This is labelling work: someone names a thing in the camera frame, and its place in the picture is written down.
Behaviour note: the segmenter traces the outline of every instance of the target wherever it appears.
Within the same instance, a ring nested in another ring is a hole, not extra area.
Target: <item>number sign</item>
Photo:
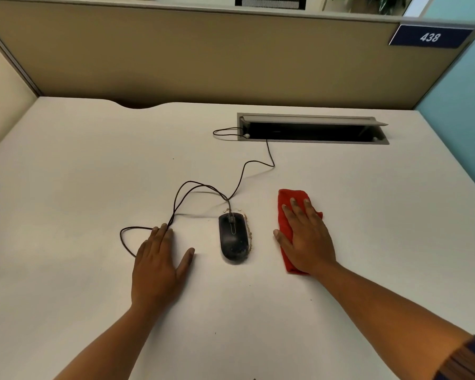
[[[459,48],[473,28],[447,28],[422,25],[399,25],[389,45]]]

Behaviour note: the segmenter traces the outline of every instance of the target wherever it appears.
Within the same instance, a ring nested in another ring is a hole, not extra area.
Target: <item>white desk surface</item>
[[[173,228],[193,271],[132,379],[395,378],[322,286],[285,273],[280,188],[311,196],[343,265],[475,333],[475,185],[418,112],[40,98],[0,143],[0,380],[49,380],[127,309],[122,227],[166,222],[185,180],[230,194],[268,161],[264,142],[212,136],[237,112],[372,115],[391,144],[271,143],[277,167],[247,167],[232,200],[242,265],[221,256],[222,200],[189,195]]]

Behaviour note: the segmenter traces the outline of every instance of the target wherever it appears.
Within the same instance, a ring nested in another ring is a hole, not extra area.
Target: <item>cubicle partition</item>
[[[475,40],[391,46],[400,17],[154,2],[0,0],[0,42],[39,95],[412,109]]]

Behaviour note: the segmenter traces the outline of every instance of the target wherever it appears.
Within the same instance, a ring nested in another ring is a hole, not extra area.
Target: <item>black-framed vent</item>
[[[261,8],[306,9],[306,0],[235,0],[236,6]]]
[[[389,144],[374,117],[238,113],[237,122],[240,141]]]

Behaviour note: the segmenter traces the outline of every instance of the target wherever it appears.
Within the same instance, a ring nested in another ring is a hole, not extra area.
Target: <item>black cable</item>
[[[240,127],[229,127],[229,128],[223,128],[223,129],[217,129],[215,131],[213,131],[213,135],[214,136],[240,136],[240,137],[244,137],[244,138],[247,138],[246,136],[244,135],[241,135],[239,133],[229,133],[229,134],[219,134],[218,132],[222,132],[222,131],[228,131],[228,130],[231,130],[231,129],[242,129]],[[222,192],[220,192],[219,190],[217,190],[214,186],[212,185],[207,185],[207,184],[202,184],[198,181],[193,181],[193,180],[188,180],[188,181],[185,181],[178,189],[178,191],[176,192],[176,196],[174,198],[174,204],[173,204],[173,213],[171,215],[171,218],[169,219],[169,222],[167,223],[167,227],[170,227],[172,225],[172,223],[174,222],[174,216],[176,215],[176,211],[178,210],[178,208],[181,206],[181,204],[183,203],[184,199],[188,196],[188,194],[193,191],[194,189],[197,189],[197,188],[201,188],[201,187],[206,187],[206,188],[209,188],[211,189],[212,191],[215,191],[216,193],[218,193],[220,195],[220,197],[222,199],[224,199],[225,201],[227,201],[227,203],[229,204],[229,216],[230,214],[232,213],[232,208],[230,206],[230,199],[233,198],[236,194],[236,192],[238,191],[240,185],[241,185],[241,181],[243,180],[243,175],[245,173],[245,168],[247,166],[247,164],[249,163],[260,163],[260,164],[263,164],[263,165],[266,165],[268,167],[271,167],[271,168],[274,168],[276,165],[274,163],[274,160],[271,156],[271,150],[269,149],[269,142],[267,141],[266,139],[266,146],[267,146],[267,153],[269,154],[269,158],[271,159],[271,162],[272,162],[272,165],[271,164],[267,164],[267,163],[264,163],[263,161],[259,161],[259,160],[249,160],[247,161],[244,165],[243,165],[243,170],[241,170],[241,177],[239,179],[239,182],[237,183],[237,187],[236,189],[234,190],[234,192],[230,195],[230,197],[227,197],[226,195],[224,195]],[[191,187],[188,192],[186,192],[183,196],[183,198],[181,199],[181,201],[179,202],[178,205],[176,205],[176,202],[178,200],[178,195],[179,195],[179,192],[181,191],[181,189],[186,185],[186,184],[189,184],[189,183],[194,183],[194,184],[197,184],[196,186],[194,187]],[[127,252],[129,254],[131,254],[132,256],[136,257],[136,255],[134,255],[132,253],[132,251],[127,247],[127,245],[125,244],[125,241],[123,240],[123,233],[125,233],[127,230],[152,230],[153,228],[149,228],[149,227],[146,227],[146,226],[127,226],[125,228],[123,228],[122,230],[120,230],[120,241],[121,241],[121,244],[123,245],[123,247],[127,250]]]

